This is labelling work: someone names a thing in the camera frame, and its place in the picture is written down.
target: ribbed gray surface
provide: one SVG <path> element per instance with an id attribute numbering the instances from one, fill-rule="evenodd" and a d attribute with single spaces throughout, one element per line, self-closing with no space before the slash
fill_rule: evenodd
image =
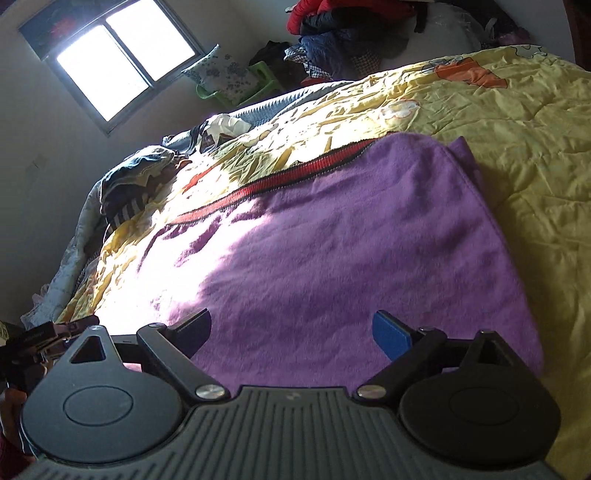
<path id="1" fill-rule="evenodd" d="M 83 469 L 48 460 L 30 480 L 550 480 L 541 463 L 505 472 L 445 465 L 415 447 L 388 410 L 344 391 L 246 387 L 230 403 L 199 407 L 161 450 L 124 465 Z"/>

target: purple towel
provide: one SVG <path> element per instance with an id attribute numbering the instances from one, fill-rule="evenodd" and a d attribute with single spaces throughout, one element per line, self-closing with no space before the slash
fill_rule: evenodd
<path id="1" fill-rule="evenodd" d="M 275 174 L 264 193 L 247 186 L 156 238 L 118 304 L 134 312 L 126 333 L 207 307 L 212 335 L 194 363 L 233 393 L 355 388 L 388 364 L 371 336 L 378 309 L 454 338 L 496 330 L 539 372 L 538 333 L 465 140 L 366 145 Z"/>

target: green plastic stool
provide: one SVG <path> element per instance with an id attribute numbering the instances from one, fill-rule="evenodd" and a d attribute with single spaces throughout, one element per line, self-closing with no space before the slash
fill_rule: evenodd
<path id="1" fill-rule="evenodd" d="M 200 99 L 207 100 L 210 98 L 217 99 L 224 107 L 230 109 L 240 109 L 253 103 L 257 103 L 260 100 L 265 99 L 267 96 L 271 96 L 272 92 L 285 93 L 285 89 L 279 83 L 279 80 L 273 75 L 273 72 L 269 69 L 264 61 L 255 63 L 247 67 L 258 79 L 259 82 L 256 86 L 256 93 L 238 103 L 232 103 L 226 98 L 221 92 L 208 92 L 201 85 L 197 85 L 197 95 Z"/>

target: finger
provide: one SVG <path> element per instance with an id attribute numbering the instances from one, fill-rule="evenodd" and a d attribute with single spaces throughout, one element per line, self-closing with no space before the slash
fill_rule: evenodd
<path id="1" fill-rule="evenodd" d="M 17 426 L 14 421 L 13 405 L 5 399 L 0 401 L 0 422 L 2 423 L 2 433 L 5 438 L 13 445 L 19 445 L 17 442 Z"/>
<path id="2" fill-rule="evenodd" d="M 12 406 L 23 405 L 27 401 L 27 394 L 16 388 L 7 388 L 4 391 L 4 400 Z"/>

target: red jacket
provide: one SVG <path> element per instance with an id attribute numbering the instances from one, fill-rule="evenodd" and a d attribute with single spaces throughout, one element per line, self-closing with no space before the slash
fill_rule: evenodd
<path id="1" fill-rule="evenodd" d="M 410 5 L 398 0 L 300 0 L 291 12 L 287 30 L 293 35 L 299 35 L 305 17 L 339 7 L 367 7 L 387 20 L 403 20 L 414 15 L 414 9 Z"/>

